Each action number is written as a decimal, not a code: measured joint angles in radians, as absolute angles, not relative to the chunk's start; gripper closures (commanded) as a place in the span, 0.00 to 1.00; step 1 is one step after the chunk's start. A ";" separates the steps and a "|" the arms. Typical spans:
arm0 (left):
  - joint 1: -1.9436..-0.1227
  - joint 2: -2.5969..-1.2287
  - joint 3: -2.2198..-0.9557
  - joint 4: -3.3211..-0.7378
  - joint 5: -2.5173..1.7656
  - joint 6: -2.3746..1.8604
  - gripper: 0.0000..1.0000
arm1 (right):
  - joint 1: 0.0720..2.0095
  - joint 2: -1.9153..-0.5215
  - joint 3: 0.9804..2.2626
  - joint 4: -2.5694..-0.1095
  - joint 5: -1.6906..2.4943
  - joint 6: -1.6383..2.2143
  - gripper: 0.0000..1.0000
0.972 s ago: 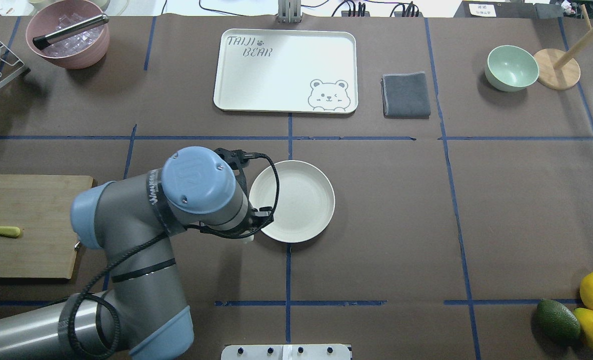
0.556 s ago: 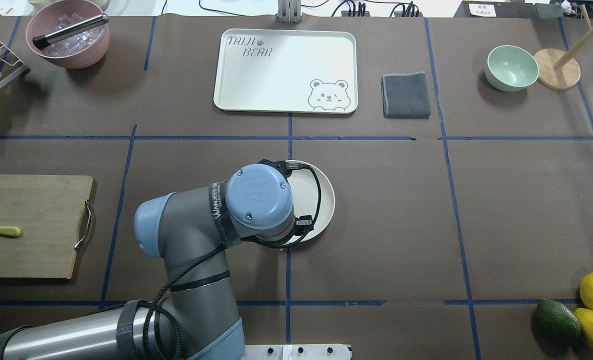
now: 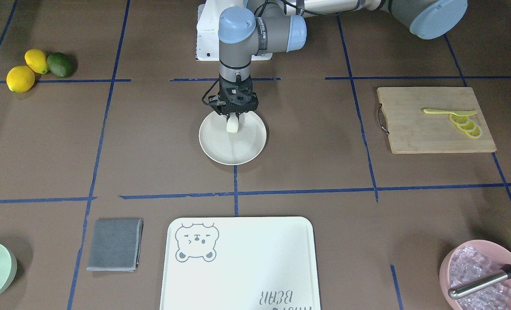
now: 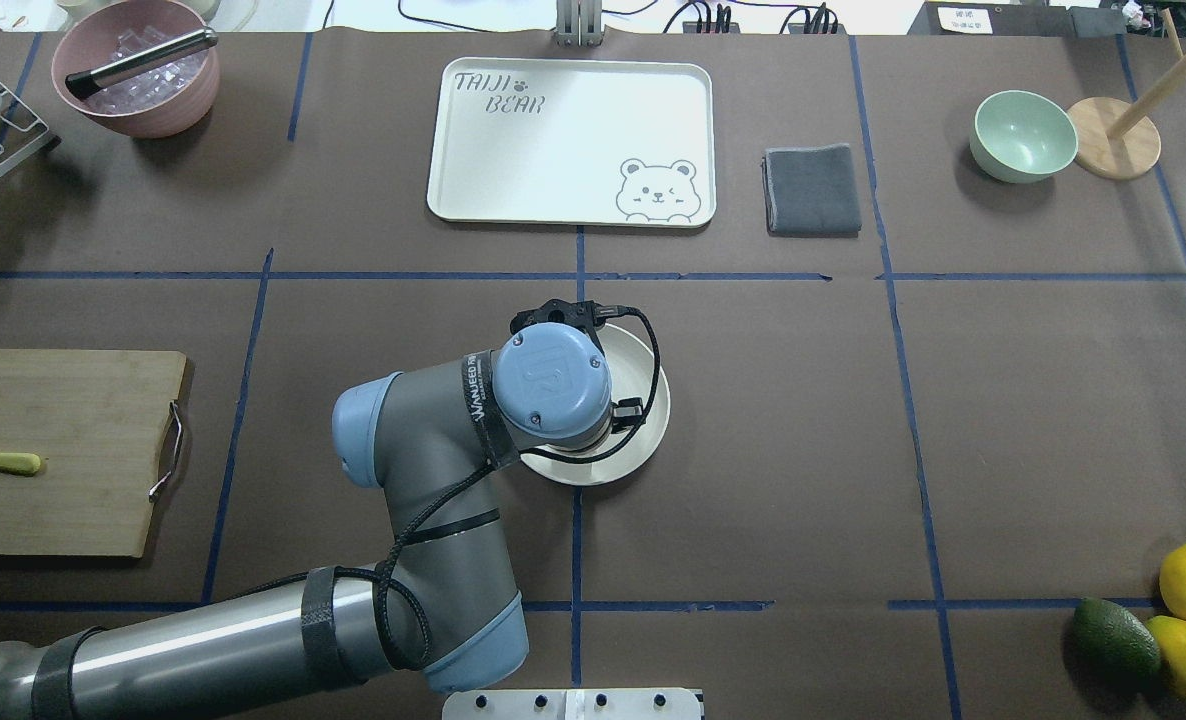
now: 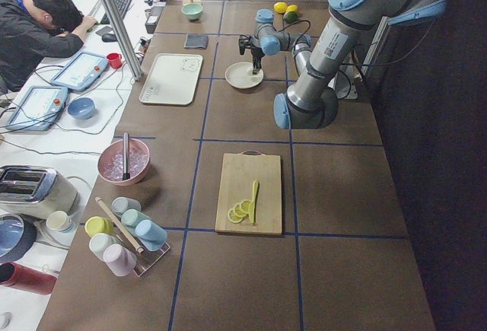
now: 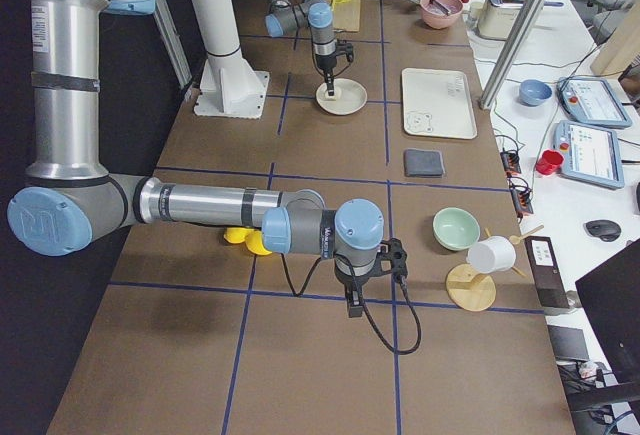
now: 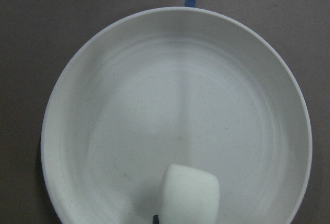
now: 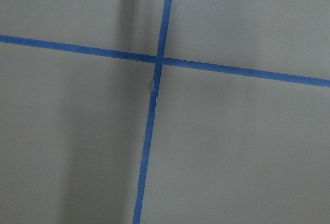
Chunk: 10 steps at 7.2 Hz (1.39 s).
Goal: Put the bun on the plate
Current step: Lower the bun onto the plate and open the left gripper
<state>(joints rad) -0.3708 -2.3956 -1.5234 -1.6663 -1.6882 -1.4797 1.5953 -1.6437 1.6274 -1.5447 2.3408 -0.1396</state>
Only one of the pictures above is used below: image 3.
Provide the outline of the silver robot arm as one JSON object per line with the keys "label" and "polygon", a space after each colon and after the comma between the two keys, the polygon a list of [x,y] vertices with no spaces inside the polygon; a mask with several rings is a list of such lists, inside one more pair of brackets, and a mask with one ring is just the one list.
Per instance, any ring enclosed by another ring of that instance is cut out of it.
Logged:
{"label": "silver robot arm", "polygon": [[446,34],[465,15],[466,0],[244,0],[218,19],[219,84],[252,91],[253,56],[301,49],[305,19],[367,9],[391,14],[415,36],[431,40]]}

